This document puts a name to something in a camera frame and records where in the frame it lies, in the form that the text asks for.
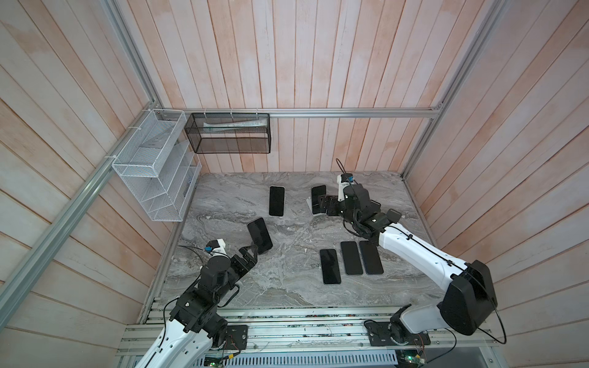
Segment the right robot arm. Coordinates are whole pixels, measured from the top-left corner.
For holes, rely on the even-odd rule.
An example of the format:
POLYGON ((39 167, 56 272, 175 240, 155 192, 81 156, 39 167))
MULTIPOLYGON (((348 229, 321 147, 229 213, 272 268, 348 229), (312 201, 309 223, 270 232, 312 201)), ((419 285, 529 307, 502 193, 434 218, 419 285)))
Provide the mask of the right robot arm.
POLYGON ((380 203, 351 177, 340 176, 337 181, 335 196, 327 195, 321 186, 311 190, 311 211, 341 217, 351 226, 351 234, 400 256, 444 293, 438 304, 400 308, 388 327, 394 343, 406 345, 414 335, 443 328, 470 336, 496 312, 498 302, 487 265, 465 262, 415 236, 401 225, 401 213, 382 212, 380 203))

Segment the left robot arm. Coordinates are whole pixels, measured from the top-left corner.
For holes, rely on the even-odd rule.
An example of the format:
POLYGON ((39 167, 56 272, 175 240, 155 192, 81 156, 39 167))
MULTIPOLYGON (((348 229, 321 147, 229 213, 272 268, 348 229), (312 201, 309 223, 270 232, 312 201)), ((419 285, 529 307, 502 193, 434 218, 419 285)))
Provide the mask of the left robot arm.
POLYGON ((211 348, 226 340, 228 322, 217 311, 219 302, 238 287, 238 281, 257 264, 255 244, 230 257, 222 239, 201 249, 210 257, 197 279, 164 312, 164 327, 144 354, 138 367, 192 367, 211 348))

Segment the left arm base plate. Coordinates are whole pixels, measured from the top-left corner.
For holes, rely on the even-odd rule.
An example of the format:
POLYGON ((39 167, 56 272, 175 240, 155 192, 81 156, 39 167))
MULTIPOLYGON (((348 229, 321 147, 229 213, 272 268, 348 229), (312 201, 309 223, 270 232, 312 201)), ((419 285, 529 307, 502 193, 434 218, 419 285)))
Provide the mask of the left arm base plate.
POLYGON ((221 328, 212 335, 211 340, 213 349, 245 350, 248 342, 248 326, 229 325, 221 328))

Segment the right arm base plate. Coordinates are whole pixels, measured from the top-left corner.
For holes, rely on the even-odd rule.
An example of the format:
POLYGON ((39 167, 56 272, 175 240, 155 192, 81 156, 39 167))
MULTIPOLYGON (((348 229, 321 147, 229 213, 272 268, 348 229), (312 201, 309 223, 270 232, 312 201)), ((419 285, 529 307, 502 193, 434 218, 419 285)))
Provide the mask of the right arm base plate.
POLYGON ((364 327, 367 330, 370 345, 373 347, 431 345, 428 333, 411 334, 403 326, 391 322, 365 320, 364 327))

